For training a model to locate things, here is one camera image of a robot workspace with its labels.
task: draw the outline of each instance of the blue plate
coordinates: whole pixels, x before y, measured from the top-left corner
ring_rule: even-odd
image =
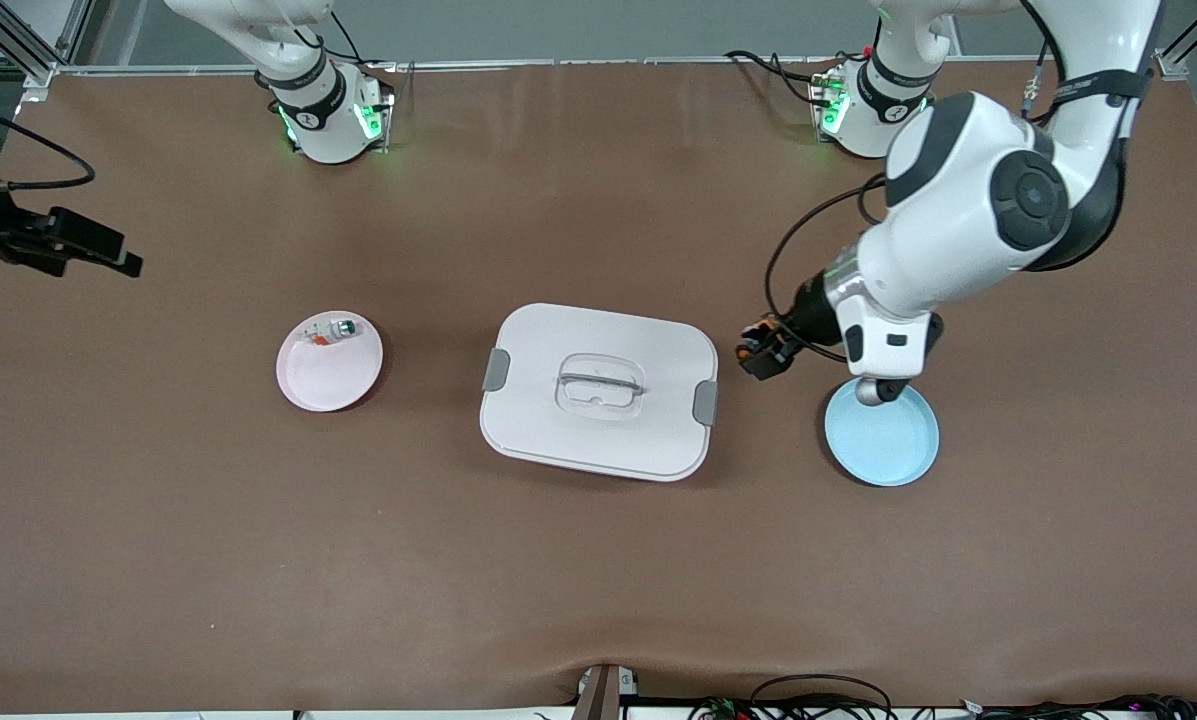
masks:
[[[873,486],[895,487],[920,478],[940,450],[940,425],[918,391],[869,407],[855,398],[859,379],[844,384],[825,409],[825,438],[847,472]]]

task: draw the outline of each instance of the box lid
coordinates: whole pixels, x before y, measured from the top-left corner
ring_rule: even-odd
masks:
[[[682,323],[535,304],[502,325],[484,378],[484,437],[502,454],[627,478],[704,462],[718,354]]]

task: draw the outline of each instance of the brown table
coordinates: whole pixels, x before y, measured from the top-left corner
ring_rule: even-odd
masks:
[[[938,90],[1014,104],[1022,65]],[[421,74],[394,145],[282,147],[250,78],[59,78],[28,126],[95,161],[22,193],[122,228],[145,277],[0,266],[0,710],[479,707],[841,671],[901,703],[1197,698],[1197,112],[1157,83],[1128,209],[1077,268],[947,307],[917,388],[935,468],[826,459],[846,376],[721,368],[703,469],[670,486],[498,456],[497,328],[533,301],[694,324],[723,350],[814,201],[877,169],[725,65]],[[2,177],[68,165],[14,140]],[[780,297],[863,222],[832,210]],[[578,268],[589,268],[581,271]],[[288,405],[284,334],[352,309],[391,337],[350,413]]]

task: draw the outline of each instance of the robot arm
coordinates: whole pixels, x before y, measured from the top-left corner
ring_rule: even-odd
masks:
[[[827,73],[816,96],[818,128],[844,150],[882,158],[901,127],[926,104],[926,92],[949,55],[950,38],[937,19],[1019,10],[1020,0],[869,0],[879,35],[868,57],[849,59]]]
[[[859,399],[894,399],[922,373],[938,305],[1017,270],[1077,263],[1104,242],[1159,0],[1022,4],[1061,66],[1050,127],[972,92],[919,112],[887,152],[887,218],[804,283],[789,313],[746,331],[739,355],[752,374],[784,372],[800,347],[790,336],[843,342],[850,372],[868,380]]]
[[[278,98],[291,141],[318,163],[346,163],[384,142],[393,94],[353,65],[336,63],[312,28],[332,0],[168,0],[256,65]]]

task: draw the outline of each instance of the green indicator light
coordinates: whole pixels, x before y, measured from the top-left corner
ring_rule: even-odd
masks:
[[[379,114],[370,106],[361,108],[361,105],[354,105],[354,109],[359,118],[359,124],[361,124],[361,133],[366,135],[367,140],[379,138]]]
[[[839,130],[839,127],[841,126],[841,116],[845,114],[847,106],[850,105],[847,100],[849,100],[847,94],[845,94],[845,92],[841,92],[841,94],[837,96],[837,99],[834,99],[834,102],[831,102],[830,106],[825,109],[825,122],[824,122],[825,132],[836,133]]]
[[[296,130],[291,127],[291,118],[287,117],[287,110],[282,110],[282,105],[278,106],[278,117],[282,118],[282,127],[287,128],[287,140],[292,145],[300,145],[300,141],[296,140]]]

